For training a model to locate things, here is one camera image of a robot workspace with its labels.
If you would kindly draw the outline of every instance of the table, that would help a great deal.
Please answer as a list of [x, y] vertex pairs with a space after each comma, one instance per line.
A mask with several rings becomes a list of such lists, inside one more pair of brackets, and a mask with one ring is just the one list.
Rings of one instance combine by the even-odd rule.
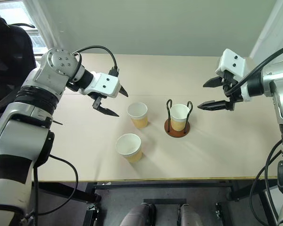
[[[197, 105], [223, 100], [221, 88], [203, 88], [215, 76], [218, 57], [116, 55], [120, 81], [129, 97], [102, 101], [103, 107], [120, 117], [92, 109], [93, 100], [66, 90], [53, 124], [55, 141], [51, 153], [75, 165], [80, 181], [145, 179], [254, 178], [271, 147], [280, 139], [271, 98], [237, 103], [235, 111], [208, 112]], [[107, 72], [112, 61], [106, 54], [83, 54], [89, 71]], [[186, 104], [194, 110], [190, 133], [173, 138], [164, 131], [166, 101]], [[149, 125], [136, 129], [126, 114], [130, 103], [142, 101], [149, 108]], [[141, 137], [143, 158], [130, 164], [115, 151], [124, 133]], [[269, 175], [276, 176], [276, 163]], [[49, 159], [39, 169], [40, 181], [73, 181], [67, 165]]]

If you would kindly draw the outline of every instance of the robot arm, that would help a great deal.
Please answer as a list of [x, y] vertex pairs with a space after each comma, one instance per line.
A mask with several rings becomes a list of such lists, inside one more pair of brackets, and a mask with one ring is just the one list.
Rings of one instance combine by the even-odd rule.
[[[266, 97], [272, 97], [282, 135], [281, 151], [283, 153], [283, 61], [264, 67], [253, 74], [252, 77], [249, 77], [239, 89], [230, 92], [249, 72], [246, 60], [233, 51], [226, 49], [216, 70], [218, 77], [208, 80], [203, 87], [222, 86], [229, 101], [208, 101], [200, 104], [198, 108], [209, 111], [221, 109], [233, 111], [237, 102], [250, 101], [251, 97], [262, 94]], [[283, 193], [283, 161], [278, 164], [278, 186]], [[283, 223], [283, 207], [278, 219], [278, 224], [281, 223]]]
[[18, 223], [27, 212], [32, 169], [49, 157], [54, 140], [52, 114], [65, 87], [89, 95], [95, 100], [94, 109], [113, 116], [118, 115], [102, 108], [101, 99], [115, 98], [119, 92], [128, 96], [116, 67], [109, 74], [90, 73], [81, 61], [80, 54], [50, 49], [0, 118], [0, 225]]

